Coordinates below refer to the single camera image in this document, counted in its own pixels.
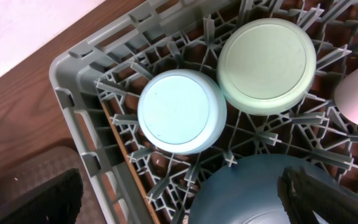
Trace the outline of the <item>mint green bowl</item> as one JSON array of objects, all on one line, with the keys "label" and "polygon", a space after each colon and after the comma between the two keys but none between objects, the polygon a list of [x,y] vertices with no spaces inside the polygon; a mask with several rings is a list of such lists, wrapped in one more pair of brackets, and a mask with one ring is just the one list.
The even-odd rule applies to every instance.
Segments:
[{"label": "mint green bowl", "polygon": [[296,24],[258,19],[236,30],[218,57],[217,80],[226,100],[252,115],[289,110],[311,88],[316,51]]}]

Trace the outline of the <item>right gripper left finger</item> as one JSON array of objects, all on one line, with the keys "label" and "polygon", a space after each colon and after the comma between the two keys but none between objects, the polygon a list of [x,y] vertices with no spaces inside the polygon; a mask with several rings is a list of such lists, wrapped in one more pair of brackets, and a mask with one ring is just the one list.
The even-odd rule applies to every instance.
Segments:
[{"label": "right gripper left finger", "polygon": [[0,207],[3,223],[75,223],[82,206],[83,181],[71,168]]}]

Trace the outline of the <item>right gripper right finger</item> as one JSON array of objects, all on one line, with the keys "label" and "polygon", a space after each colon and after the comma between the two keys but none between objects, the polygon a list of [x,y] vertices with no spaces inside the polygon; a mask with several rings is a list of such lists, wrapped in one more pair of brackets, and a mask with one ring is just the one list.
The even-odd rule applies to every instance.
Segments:
[{"label": "right gripper right finger", "polygon": [[284,168],[277,193],[290,223],[358,223],[358,195],[336,182],[324,183],[302,167]]}]

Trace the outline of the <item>light blue bowl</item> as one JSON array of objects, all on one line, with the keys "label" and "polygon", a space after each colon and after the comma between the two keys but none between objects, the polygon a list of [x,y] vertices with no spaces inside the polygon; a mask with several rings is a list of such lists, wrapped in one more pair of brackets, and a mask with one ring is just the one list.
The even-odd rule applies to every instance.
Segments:
[{"label": "light blue bowl", "polygon": [[196,70],[169,70],[146,84],[137,118],[154,146],[174,154],[196,154],[211,147],[223,132],[226,100],[209,76]]}]

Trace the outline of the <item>wooden chopstick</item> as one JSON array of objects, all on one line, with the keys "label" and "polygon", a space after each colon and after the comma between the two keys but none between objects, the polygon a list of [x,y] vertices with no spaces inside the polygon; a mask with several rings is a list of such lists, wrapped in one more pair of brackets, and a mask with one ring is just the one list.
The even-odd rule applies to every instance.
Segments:
[{"label": "wooden chopstick", "polygon": [[114,137],[116,138],[116,141],[117,141],[117,143],[119,145],[119,148],[120,148],[120,150],[121,150],[121,152],[122,152],[122,154],[124,156],[125,162],[128,165],[129,170],[131,172],[131,175],[132,175],[132,177],[133,177],[133,179],[134,179],[134,181],[136,183],[136,186],[137,186],[137,188],[138,188],[138,190],[139,190],[139,192],[140,192],[140,194],[142,196],[142,199],[143,199],[143,201],[145,203],[145,206],[147,207],[147,209],[148,209],[148,211],[150,213],[150,216],[152,217],[153,222],[155,224],[160,224],[160,220],[158,219],[158,216],[157,216],[157,214],[155,212],[155,209],[147,201],[146,191],[144,189],[144,186],[142,185],[142,182],[141,182],[141,180],[140,180],[140,178],[139,178],[139,176],[137,174],[137,171],[136,171],[135,167],[133,166],[133,164],[129,160],[129,153],[128,153],[125,145],[124,145],[124,142],[123,142],[123,140],[122,140],[122,138],[121,138],[121,136],[119,134],[119,131],[117,130],[116,125],[113,123],[113,119],[111,118],[111,109],[109,108],[108,102],[106,100],[104,100],[104,101],[101,102],[101,104],[102,104],[103,110],[105,112],[105,115],[106,115],[106,117],[107,117],[107,119],[109,121],[110,127],[111,127],[111,129],[112,129],[112,131],[114,133]]}]

